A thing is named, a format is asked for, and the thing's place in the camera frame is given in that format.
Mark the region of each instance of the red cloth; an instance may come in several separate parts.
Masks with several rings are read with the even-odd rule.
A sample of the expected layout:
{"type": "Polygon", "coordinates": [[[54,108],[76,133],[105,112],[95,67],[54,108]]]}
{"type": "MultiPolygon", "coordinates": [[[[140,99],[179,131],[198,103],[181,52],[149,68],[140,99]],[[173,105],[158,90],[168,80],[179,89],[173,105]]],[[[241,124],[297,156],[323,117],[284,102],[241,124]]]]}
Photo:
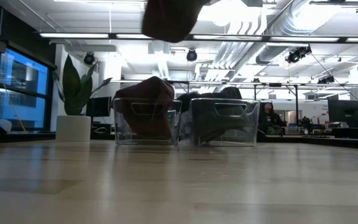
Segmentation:
{"type": "Polygon", "coordinates": [[[126,99],[117,101],[114,109],[123,114],[125,121],[136,134],[169,139],[172,135],[167,109],[172,105],[174,96],[175,91],[169,83],[152,77],[118,90],[113,100],[126,99]]]}
{"type": "Polygon", "coordinates": [[[171,43],[181,42],[197,22],[208,0],[148,0],[142,33],[171,43]]]}

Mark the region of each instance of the window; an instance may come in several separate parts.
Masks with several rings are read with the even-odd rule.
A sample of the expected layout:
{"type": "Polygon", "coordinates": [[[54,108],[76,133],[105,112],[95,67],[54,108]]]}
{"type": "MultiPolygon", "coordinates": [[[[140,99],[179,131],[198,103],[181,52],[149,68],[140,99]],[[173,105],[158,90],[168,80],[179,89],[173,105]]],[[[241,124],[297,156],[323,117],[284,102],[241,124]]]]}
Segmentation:
{"type": "Polygon", "coordinates": [[[0,88],[0,119],[12,122],[12,128],[20,129],[21,125],[12,106],[9,104],[6,92],[13,107],[26,128],[43,128],[45,114],[45,99],[29,96],[0,88]]]}
{"type": "Polygon", "coordinates": [[[22,131],[19,119],[26,130],[48,129],[53,85],[49,67],[11,49],[0,55],[0,66],[0,119],[10,121],[12,131],[22,131]]]}
{"type": "Polygon", "coordinates": [[[7,49],[1,57],[0,83],[46,95],[48,68],[7,49]]]}
{"type": "Polygon", "coordinates": [[[48,68],[7,49],[1,72],[0,119],[9,120],[13,130],[22,130],[19,119],[26,129],[45,128],[48,68]]]}

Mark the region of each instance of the white planter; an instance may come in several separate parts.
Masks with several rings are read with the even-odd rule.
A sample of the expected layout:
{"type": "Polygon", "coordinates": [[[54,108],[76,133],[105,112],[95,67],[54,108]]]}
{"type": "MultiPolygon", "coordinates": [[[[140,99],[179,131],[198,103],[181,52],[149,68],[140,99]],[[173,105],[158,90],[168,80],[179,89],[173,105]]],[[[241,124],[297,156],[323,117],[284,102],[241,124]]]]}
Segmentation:
{"type": "Polygon", "coordinates": [[[91,139],[91,118],[87,116],[57,116],[57,141],[83,142],[91,139]]]}

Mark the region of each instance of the potted plant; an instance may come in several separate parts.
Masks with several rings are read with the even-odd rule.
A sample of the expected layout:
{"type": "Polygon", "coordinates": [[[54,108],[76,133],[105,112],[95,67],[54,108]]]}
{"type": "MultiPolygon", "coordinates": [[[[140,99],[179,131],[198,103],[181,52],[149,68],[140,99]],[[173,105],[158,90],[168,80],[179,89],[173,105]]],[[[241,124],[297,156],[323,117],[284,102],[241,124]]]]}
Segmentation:
{"type": "Polygon", "coordinates": [[[62,83],[57,74],[53,80],[57,84],[59,98],[64,102],[66,116],[57,117],[56,139],[58,141],[89,141],[91,136],[91,118],[82,116],[83,108],[90,100],[92,94],[106,86],[111,81],[108,78],[95,90],[92,90],[92,74],[94,64],[86,75],[81,78],[68,55],[63,68],[62,83]]]}

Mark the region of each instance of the bin handle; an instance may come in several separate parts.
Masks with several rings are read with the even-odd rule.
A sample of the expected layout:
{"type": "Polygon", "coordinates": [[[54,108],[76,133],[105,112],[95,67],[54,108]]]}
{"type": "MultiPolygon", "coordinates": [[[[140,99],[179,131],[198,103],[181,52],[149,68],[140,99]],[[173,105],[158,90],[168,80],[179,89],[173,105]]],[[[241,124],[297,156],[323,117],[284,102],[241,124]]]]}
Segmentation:
{"type": "Polygon", "coordinates": [[[241,118],[242,115],[244,114],[244,112],[247,110],[247,105],[245,103],[242,103],[242,104],[239,104],[239,103],[215,103],[214,104],[214,109],[215,109],[215,112],[218,116],[222,116],[222,117],[229,117],[229,118],[241,118]],[[216,109],[216,106],[217,105],[233,105],[233,106],[240,106],[241,109],[242,109],[242,113],[241,114],[230,114],[230,115],[222,115],[222,114],[219,114],[218,112],[218,109],[216,109]]]}
{"type": "Polygon", "coordinates": [[[131,108],[132,108],[132,111],[136,115],[159,115],[162,112],[163,105],[162,104],[157,104],[157,103],[131,103],[131,108]],[[154,111],[151,114],[150,113],[138,113],[138,111],[135,110],[134,105],[152,105],[152,106],[154,106],[154,111]],[[158,111],[158,113],[156,113],[156,109],[157,109],[158,105],[161,106],[161,109],[160,109],[160,111],[158,111]]]}

